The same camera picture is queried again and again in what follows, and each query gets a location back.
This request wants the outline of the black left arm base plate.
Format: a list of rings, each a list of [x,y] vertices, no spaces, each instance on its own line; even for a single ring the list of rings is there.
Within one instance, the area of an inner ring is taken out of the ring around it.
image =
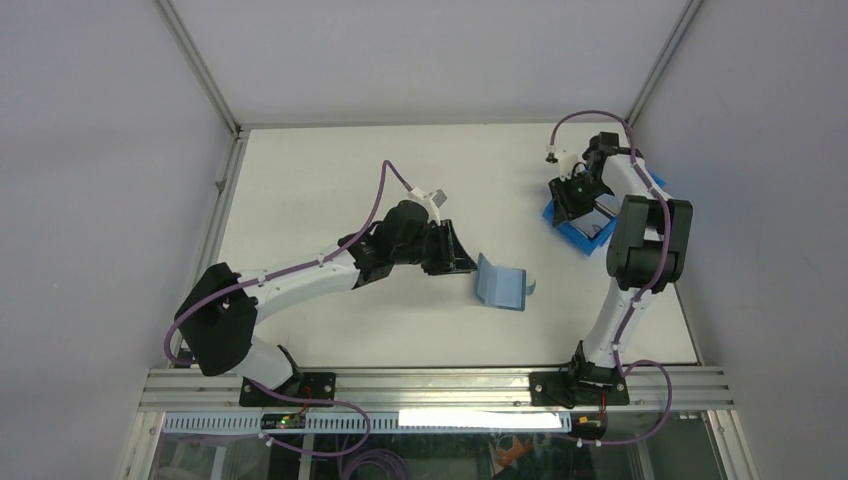
[[[296,399],[334,400],[337,375],[330,371],[300,373],[288,380],[275,393]],[[238,404],[241,407],[270,408],[303,407],[303,402],[292,402],[271,396],[248,379],[242,381]]]

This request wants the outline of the teal leather card holder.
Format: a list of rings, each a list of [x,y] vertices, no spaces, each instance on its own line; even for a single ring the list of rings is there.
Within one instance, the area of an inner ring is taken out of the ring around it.
[[[524,311],[536,285],[527,270],[495,265],[483,253],[478,255],[473,294],[483,306]]]

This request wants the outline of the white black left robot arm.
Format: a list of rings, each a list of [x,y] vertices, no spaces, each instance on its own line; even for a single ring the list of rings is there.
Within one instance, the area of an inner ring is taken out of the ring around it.
[[[418,266],[429,276],[477,269],[451,220],[405,200],[313,259],[251,274],[225,262],[208,267],[174,323],[204,375],[235,373],[262,386],[275,405],[288,406],[300,395],[303,375],[291,353],[260,339],[256,326],[288,307],[381,281],[398,265]]]

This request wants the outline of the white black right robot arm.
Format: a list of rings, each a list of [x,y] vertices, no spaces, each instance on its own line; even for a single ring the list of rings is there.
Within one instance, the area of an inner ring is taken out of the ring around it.
[[[573,226],[597,208],[603,196],[616,199],[606,254],[610,287],[598,318],[566,367],[564,390],[575,404],[588,405],[604,387],[622,384],[622,354],[644,311],[681,276],[694,209],[674,199],[654,180],[639,151],[601,132],[589,141],[569,173],[548,183],[550,223]]]

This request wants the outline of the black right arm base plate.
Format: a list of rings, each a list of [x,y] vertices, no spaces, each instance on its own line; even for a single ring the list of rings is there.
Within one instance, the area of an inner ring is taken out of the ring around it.
[[[626,406],[630,396],[625,380],[613,370],[595,380],[578,380],[567,371],[535,371],[528,375],[533,406],[574,407]]]

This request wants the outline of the blue plastic bin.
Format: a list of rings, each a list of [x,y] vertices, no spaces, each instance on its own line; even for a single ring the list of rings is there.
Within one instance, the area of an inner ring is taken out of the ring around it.
[[[554,226],[554,202],[549,201],[543,210],[542,218],[567,243],[584,255],[591,256],[611,238],[617,223],[619,208],[619,200],[612,195],[604,194],[595,200],[595,206],[589,214]]]

